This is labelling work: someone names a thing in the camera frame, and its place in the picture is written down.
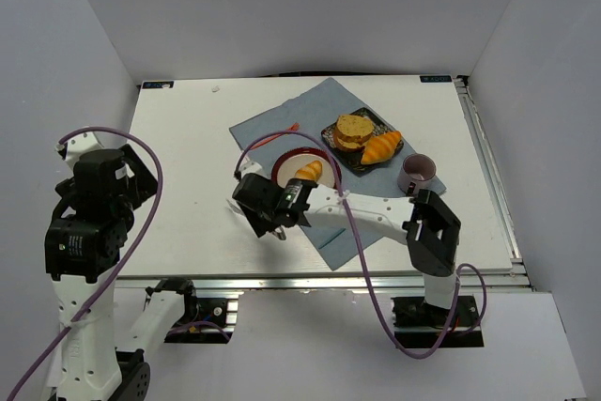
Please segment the metal tongs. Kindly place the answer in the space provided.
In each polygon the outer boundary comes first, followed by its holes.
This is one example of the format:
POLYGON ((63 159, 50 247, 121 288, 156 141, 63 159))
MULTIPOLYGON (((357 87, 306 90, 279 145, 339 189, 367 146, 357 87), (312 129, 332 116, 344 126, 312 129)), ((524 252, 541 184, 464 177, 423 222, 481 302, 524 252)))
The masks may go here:
MULTIPOLYGON (((229 199, 227 199, 226 202, 232 212, 234 212, 235 214, 238 214, 240 216, 245 216, 245 214, 243 213, 243 211, 239 208, 239 206, 237 204, 234 204, 229 199)), ((276 237, 279 240, 286 240, 285 231, 281 226, 277 226, 276 228, 271 230, 270 234, 272 234, 274 237, 276 237)))

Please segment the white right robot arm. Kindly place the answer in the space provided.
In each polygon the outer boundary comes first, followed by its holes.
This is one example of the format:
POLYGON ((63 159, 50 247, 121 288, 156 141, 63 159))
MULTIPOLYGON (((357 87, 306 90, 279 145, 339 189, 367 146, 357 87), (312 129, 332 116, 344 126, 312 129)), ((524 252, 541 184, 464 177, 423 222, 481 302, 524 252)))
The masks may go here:
POLYGON ((258 237, 295 225, 340 227, 376 232, 405 245, 412 267, 424 277, 424 302, 452 308, 461 222, 432 191, 400 198, 340 194, 312 180, 292 178, 282 188, 249 173, 233 191, 233 200, 258 237))

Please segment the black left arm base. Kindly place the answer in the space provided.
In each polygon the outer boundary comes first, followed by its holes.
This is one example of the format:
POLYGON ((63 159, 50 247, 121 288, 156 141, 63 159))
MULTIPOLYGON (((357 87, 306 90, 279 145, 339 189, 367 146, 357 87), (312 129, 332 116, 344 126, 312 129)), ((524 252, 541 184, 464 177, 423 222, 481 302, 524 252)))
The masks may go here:
POLYGON ((145 289, 145 306, 149 306, 156 293, 175 292, 184 298, 184 314, 164 339, 165 343, 179 344, 227 344, 232 332, 227 326, 227 298, 199 298, 193 281, 184 278, 161 279, 155 286, 145 289))

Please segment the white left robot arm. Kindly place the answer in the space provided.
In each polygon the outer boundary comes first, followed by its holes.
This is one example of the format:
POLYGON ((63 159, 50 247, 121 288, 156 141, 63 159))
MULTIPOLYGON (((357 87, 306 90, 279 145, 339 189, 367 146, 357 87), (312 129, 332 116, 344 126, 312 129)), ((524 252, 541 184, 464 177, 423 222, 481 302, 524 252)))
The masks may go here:
POLYGON ((100 127, 73 131, 56 151, 72 176, 56 185, 60 200, 47 230, 45 266, 58 299, 61 348, 57 400, 142 400, 149 357, 167 338, 215 331, 224 323, 203 311, 193 282, 161 280, 122 342, 116 341, 116 277, 141 243, 162 198, 163 173, 149 170, 130 145, 104 147, 100 127))

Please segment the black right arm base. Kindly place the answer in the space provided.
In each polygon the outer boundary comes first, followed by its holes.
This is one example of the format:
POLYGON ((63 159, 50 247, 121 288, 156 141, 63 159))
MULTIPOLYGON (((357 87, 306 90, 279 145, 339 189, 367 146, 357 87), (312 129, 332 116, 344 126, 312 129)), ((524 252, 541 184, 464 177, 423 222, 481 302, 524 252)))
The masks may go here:
MULTIPOLYGON (((443 332, 448 311, 424 302, 423 297, 392 298, 395 338, 406 348, 431 348, 443 332)), ((479 311, 473 296, 458 298, 455 316, 440 348, 478 348, 485 341, 477 323, 479 311)))

